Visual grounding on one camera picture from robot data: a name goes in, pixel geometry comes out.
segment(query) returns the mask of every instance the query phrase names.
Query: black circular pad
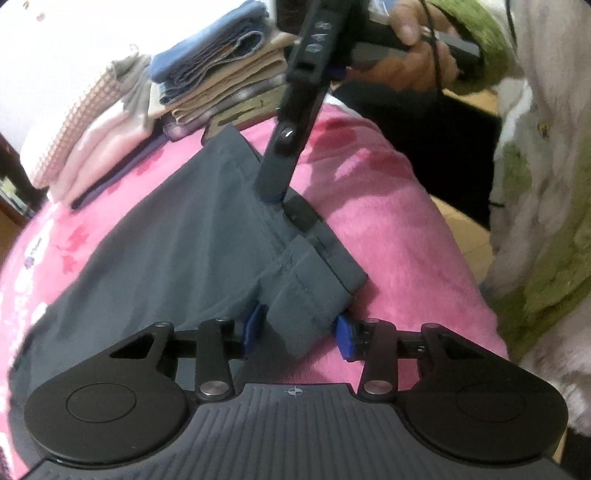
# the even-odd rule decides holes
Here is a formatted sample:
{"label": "black circular pad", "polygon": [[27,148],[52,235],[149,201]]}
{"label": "black circular pad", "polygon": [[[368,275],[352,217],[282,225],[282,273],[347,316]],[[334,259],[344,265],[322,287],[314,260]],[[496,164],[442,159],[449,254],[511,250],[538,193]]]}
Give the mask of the black circular pad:
{"label": "black circular pad", "polygon": [[457,406],[475,420],[503,422],[517,418],[525,408],[523,395],[500,385],[476,384],[457,394]]}
{"label": "black circular pad", "polygon": [[567,420],[552,386],[500,358],[440,364],[410,391],[405,411],[428,445],[485,465],[549,454]]}
{"label": "black circular pad", "polygon": [[134,391],[123,385],[99,383],[75,391],[66,405],[77,419],[106,423],[127,415],[135,407],[136,400]]}
{"label": "black circular pad", "polygon": [[140,360],[78,367],[36,389],[25,406],[29,432],[50,456],[72,465],[117,465],[180,433],[189,410],[173,380]]}

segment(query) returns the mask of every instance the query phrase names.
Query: crosshair marking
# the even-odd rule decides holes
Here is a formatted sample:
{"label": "crosshair marking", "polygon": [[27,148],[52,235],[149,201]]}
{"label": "crosshair marking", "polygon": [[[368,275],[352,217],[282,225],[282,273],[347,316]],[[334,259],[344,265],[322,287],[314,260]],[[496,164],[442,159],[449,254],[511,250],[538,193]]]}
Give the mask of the crosshair marking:
{"label": "crosshair marking", "polygon": [[291,395],[292,397],[297,397],[298,395],[302,395],[304,391],[300,387],[296,387],[294,385],[289,390],[286,390],[286,392],[289,393],[289,395]]}

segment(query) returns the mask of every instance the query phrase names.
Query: hand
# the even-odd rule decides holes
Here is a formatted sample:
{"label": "hand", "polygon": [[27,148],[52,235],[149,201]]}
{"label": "hand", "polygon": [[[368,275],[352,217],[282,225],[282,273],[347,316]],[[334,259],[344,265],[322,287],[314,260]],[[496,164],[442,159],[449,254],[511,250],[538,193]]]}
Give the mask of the hand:
{"label": "hand", "polygon": [[[434,5],[427,4],[435,30],[460,37],[447,17]],[[436,88],[435,62],[431,45],[420,41],[421,25],[427,25],[427,15],[419,0],[398,0],[390,12],[390,24],[396,36],[410,50],[404,58],[388,57],[365,72],[351,72],[350,78],[368,82],[384,83],[394,90],[410,88],[425,92]],[[457,64],[449,47],[437,42],[441,81],[444,87],[457,78]]]}

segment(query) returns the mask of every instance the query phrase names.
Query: wooden furniture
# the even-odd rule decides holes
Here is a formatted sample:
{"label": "wooden furniture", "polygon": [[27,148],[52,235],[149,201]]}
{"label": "wooden furniture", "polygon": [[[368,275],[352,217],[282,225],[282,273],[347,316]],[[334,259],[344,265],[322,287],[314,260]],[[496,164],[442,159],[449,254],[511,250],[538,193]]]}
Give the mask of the wooden furniture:
{"label": "wooden furniture", "polygon": [[[16,194],[23,204],[29,210],[36,212],[45,201],[46,191],[33,188],[21,167],[18,153],[0,134],[0,181],[5,177],[10,179],[17,188]],[[24,226],[28,221],[19,207],[2,194],[0,194],[0,210],[19,226]]]}

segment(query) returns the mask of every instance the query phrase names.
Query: ribbed black plate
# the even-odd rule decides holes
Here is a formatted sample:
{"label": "ribbed black plate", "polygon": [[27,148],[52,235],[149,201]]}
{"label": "ribbed black plate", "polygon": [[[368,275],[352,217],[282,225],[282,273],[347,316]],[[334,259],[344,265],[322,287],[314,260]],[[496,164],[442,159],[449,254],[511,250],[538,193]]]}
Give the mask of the ribbed black plate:
{"label": "ribbed black plate", "polygon": [[197,409],[182,435],[146,460],[83,471],[46,461],[27,480],[567,480],[552,461],[479,468],[418,442],[396,411],[344,384],[249,384]]}

